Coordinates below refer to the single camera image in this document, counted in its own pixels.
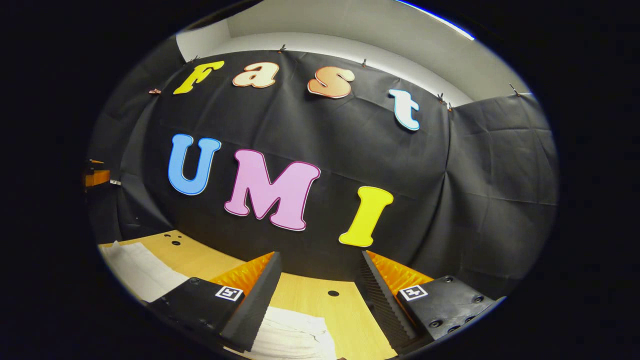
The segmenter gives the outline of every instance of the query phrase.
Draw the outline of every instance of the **orange letter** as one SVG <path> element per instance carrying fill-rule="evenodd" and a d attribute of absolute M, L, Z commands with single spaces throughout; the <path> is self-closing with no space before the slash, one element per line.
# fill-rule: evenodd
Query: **orange letter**
<path fill-rule="evenodd" d="M 307 89 L 311 94 L 340 99 L 349 95 L 351 85 L 347 81 L 353 81 L 355 78 L 351 70 L 325 66 L 316 71 L 316 78 L 309 80 Z"/>
<path fill-rule="evenodd" d="M 276 63 L 255 63 L 244 68 L 244 72 L 234 77 L 235 86 L 266 88 L 276 83 L 273 79 L 280 67 Z"/>
<path fill-rule="evenodd" d="M 193 89 L 193 83 L 199 84 L 202 80 L 204 80 L 207 77 L 207 75 L 209 75 L 209 73 L 211 73 L 211 69 L 218 70 L 224 64 L 225 64 L 224 61 L 216 61 L 214 63 L 208 63 L 208 64 L 202 64 L 202 65 L 196 66 L 195 69 L 193 69 L 193 72 L 191 73 L 191 75 L 189 75 L 189 77 L 187 78 L 187 80 L 185 80 L 179 88 L 175 89 L 173 94 L 174 95 L 186 94 L 190 92 L 191 89 Z"/>

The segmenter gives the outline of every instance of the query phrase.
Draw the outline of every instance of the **white cloth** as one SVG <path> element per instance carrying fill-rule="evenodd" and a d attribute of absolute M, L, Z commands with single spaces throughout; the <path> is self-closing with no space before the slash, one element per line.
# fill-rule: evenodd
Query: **white cloth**
<path fill-rule="evenodd" d="M 158 299 L 189 279 L 166 266 L 142 243 L 120 245 L 116 241 L 111 247 L 101 247 L 100 251 L 120 281 L 147 302 Z"/>
<path fill-rule="evenodd" d="M 243 354 L 253 360 L 336 360 L 335 344 L 324 318 L 269 306 L 253 348 Z"/>

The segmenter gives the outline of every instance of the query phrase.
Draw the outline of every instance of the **wooden table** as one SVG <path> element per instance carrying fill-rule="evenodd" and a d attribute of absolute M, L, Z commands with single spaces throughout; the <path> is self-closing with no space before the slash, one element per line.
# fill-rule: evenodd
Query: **wooden table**
<path fill-rule="evenodd" d="M 172 245 L 175 240 L 180 242 L 179 246 Z M 176 230 L 121 241 L 119 244 L 138 242 L 167 266 L 188 277 L 212 279 L 245 263 Z M 330 290 L 340 295 L 330 296 L 327 294 Z M 351 281 L 322 280 L 282 273 L 269 305 L 323 317 L 335 342 L 337 358 L 380 360 L 396 356 L 358 288 Z"/>

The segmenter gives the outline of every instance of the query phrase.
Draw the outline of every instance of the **orange gripper pad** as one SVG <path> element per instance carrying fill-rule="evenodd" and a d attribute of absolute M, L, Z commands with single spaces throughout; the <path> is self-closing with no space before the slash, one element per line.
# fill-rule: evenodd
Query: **orange gripper pad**
<path fill-rule="evenodd" d="M 258 281 L 264 267 L 267 266 L 273 254 L 274 252 L 272 251 L 269 254 L 255 258 L 209 281 L 222 286 L 242 289 L 244 295 L 247 296 L 249 292 L 251 292 L 251 288 L 255 285 L 255 282 Z"/>
<path fill-rule="evenodd" d="M 391 290 L 391 293 L 396 297 L 396 300 L 397 294 L 401 289 L 424 284 L 425 282 L 433 280 L 432 278 L 419 273 L 408 266 L 404 266 L 391 259 L 387 259 L 375 252 L 367 250 L 367 254 L 369 254 L 374 265 L 376 265 L 378 272 L 385 280 L 385 283 L 389 287 L 389 290 Z"/>

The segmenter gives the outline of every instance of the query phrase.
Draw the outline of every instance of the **letter m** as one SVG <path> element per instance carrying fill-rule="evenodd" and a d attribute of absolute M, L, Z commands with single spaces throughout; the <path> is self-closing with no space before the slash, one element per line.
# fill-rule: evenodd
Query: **letter m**
<path fill-rule="evenodd" d="M 320 177 L 320 169 L 309 163 L 294 161 L 272 183 L 267 164 L 262 153 L 241 149 L 236 151 L 238 171 L 231 200 L 225 203 L 225 210 L 245 217 L 249 215 L 246 206 L 247 195 L 255 217 L 264 218 L 276 201 L 278 209 L 269 217 L 273 225 L 284 229 L 302 231 L 307 223 L 302 219 L 311 183 Z"/>

